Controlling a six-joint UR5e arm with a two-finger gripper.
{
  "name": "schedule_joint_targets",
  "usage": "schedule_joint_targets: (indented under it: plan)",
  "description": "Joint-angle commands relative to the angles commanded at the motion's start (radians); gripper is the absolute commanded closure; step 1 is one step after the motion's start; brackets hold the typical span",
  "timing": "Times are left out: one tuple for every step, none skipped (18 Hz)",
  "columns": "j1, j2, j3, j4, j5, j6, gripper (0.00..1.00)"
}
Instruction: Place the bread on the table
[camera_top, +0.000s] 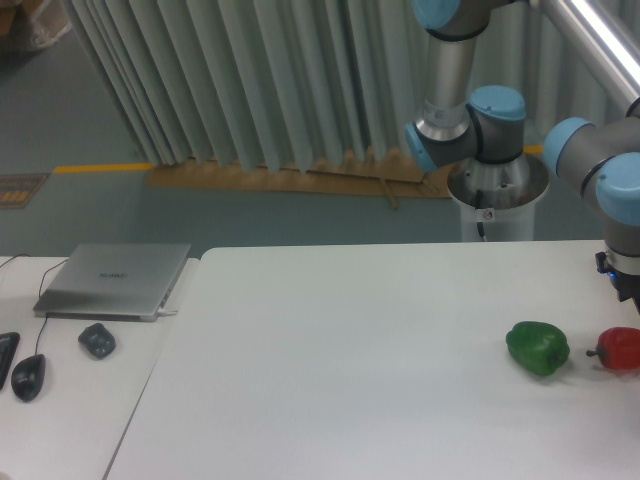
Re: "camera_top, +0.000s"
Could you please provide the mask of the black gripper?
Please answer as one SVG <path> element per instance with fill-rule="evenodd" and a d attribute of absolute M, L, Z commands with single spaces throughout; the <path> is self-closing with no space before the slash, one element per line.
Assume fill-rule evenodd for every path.
<path fill-rule="evenodd" d="M 631 300 L 636 310 L 639 310 L 639 276 L 616 269 L 609 262 L 606 252 L 596 253 L 595 262 L 596 270 L 609 278 L 611 286 L 616 291 L 618 301 Z"/>

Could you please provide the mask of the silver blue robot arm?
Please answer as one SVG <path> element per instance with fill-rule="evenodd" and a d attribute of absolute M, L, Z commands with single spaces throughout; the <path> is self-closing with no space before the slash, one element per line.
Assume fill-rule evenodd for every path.
<path fill-rule="evenodd" d="M 639 46 L 599 1 L 535 1 L 575 47 L 624 118 L 598 127 L 582 118 L 547 134 L 541 159 L 524 152 L 526 107 L 505 86 L 469 91 L 478 36 L 495 1 L 417 1 L 429 34 L 426 97 L 405 128 L 421 169 L 451 166 L 448 188 L 458 202 L 467 241 L 527 240 L 533 208 L 551 176 L 570 186 L 598 215 L 605 248 L 595 256 L 620 301 L 639 298 Z"/>

